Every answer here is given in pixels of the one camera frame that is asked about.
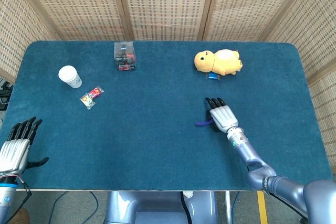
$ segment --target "yellow plush toy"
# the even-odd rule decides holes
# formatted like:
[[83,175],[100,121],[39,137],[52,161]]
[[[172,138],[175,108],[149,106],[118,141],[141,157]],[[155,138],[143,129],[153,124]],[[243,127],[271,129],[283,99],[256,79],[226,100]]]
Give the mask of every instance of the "yellow plush toy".
[[203,51],[196,54],[195,66],[201,72],[214,72],[222,76],[226,74],[236,74],[243,67],[239,60],[238,51],[223,49],[213,54],[211,51]]

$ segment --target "robotic hand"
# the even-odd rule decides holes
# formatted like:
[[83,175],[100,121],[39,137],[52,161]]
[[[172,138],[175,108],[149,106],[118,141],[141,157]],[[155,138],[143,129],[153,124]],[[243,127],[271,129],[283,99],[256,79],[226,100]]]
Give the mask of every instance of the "robotic hand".
[[[23,123],[15,124],[0,150],[0,224],[8,223],[32,195],[29,186],[21,178],[21,174],[26,169],[39,167],[49,160],[45,157],[39,162],[27,161],[29,148],[42,122],[38,120],[33,124],[35,119],[33,117]],[[17,178],[26,189],[27,196],[17,211],[5,222],[17,188]]]
[[308,216],[309,224],[336,223],[336,184],[329,180],[315,180],[306,185],[279,176],[254,150],[232,110],[221,98],[209,99],[210,114],[231,142],[247,167],[247,182],[255,190],[263,190],[281,201],[296,207]]

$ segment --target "table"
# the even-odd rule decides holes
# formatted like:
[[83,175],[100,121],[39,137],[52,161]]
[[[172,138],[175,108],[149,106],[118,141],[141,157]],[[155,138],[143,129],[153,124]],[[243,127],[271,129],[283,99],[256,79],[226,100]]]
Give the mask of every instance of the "table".
[[[196,127],[205,97],[222,97],[259,155],[297,182],[331,172],[297,49],[265,42],[135,41],[137,70],[121,71],[112,41],[37,41],[26,50],[1,139],[32,116],[43,119],[23,176],[34,189],[248,190],[246,168],[223,133]],[[243,68],[208,80],[193,59],[238,50]],[[83,84],[58,79],[74,66]],[[87,110],[79,98],[105,92]]]

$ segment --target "woven wall panel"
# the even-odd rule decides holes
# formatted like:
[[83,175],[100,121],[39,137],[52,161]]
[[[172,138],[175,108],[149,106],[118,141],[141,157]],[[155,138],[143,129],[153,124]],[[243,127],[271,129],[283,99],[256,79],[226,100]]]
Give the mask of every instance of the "woven wall panel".
[[310,92],[325,151],[333,171],[336,171],[336,70],[311,85]]
[[216,0],[206,40],[257,40],[284,0]]
[[26,47],[55,40],[26,0],[0,0],[0,72],[15,81]]
[[64,40],[125,39],[116,0],[39,0]]
[[295,44],[307,78],[336,56],[336,0],[295,0],[268,40]]
[[135,39],[196,40],[205,0],[127,0]]

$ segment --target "cup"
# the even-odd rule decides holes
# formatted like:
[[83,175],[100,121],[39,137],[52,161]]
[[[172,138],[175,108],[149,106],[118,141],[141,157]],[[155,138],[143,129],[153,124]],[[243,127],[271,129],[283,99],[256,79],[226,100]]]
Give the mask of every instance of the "cup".
[[74,89],[82,85],[82,80],[73,66],[67,65],[62,67],[58,72],[58,77]]

